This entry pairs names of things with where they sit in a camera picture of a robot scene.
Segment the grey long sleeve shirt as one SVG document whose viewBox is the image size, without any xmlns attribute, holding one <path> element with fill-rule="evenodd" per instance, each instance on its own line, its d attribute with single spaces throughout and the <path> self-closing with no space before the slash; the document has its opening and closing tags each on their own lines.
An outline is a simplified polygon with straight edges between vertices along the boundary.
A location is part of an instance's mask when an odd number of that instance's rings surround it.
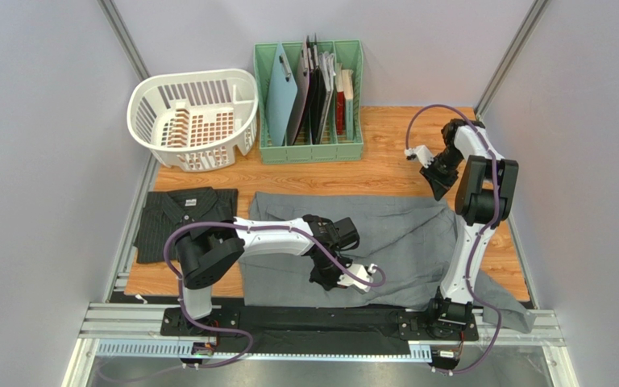
<svg viewBox="0 0 619 387">
<path fill-rule="evenodd" d="M 458 232 L 455 212 L 433 198 L 389 196 L 308 196 L 258 192 L 249 219 L 292 220 L 306 214 L 334 222 L 350 218 L 360 245 L 346 255 L 357 264 L 376 264 L 383 286 L 366 293 L 324 290 L 309 281 L 307 256 L 276 254 L 239 260 L 248 306 L 358 307 L 403 306 L 423 310 L 445 275 Z"/>
</svg>

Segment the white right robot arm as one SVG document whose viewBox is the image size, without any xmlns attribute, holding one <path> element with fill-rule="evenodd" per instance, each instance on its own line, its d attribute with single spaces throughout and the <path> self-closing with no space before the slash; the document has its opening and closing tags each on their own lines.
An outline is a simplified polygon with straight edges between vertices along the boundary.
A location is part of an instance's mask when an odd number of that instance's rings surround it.
<svg viewBox="0 0 619 387">
<path fill-rule="evenodd" d="M 458 237 L 449 269 L 437 291 L 441 314 L 470 310 L 471 291 L 491 236 L 513 204 L 519 164 L 498 153 L 479 121 L 452 119 L 442 129 L 445 148 L 438 155 L 420 146 L 415 156 L 438 201 L 458 182 L 455 196 Z"/>
</svg>

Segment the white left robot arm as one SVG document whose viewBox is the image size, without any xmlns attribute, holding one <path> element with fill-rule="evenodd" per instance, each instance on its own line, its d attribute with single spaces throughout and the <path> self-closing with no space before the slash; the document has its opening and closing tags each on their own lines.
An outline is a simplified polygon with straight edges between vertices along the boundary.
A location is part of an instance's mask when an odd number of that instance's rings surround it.
<svg viewBox="0 0 619 387">
<path fill-rule="evenodd" d="M 255 221 L 234 217 L 197 222 L 174 231 L 164 245 L 166 261 L 175 254 L 180 269 L 179 300 L 185 313 L 201 319 L 212 312 L 212 288 L 240 258 L 289 254 L 313 261 L 310 281 L 325 290 L 355 287 L 368 291 L 375 265 L 355 264 L 342 255 L 359 245 L 350 218 L 332 222 L 307 214 L 289 221 Z"/>
</svg>

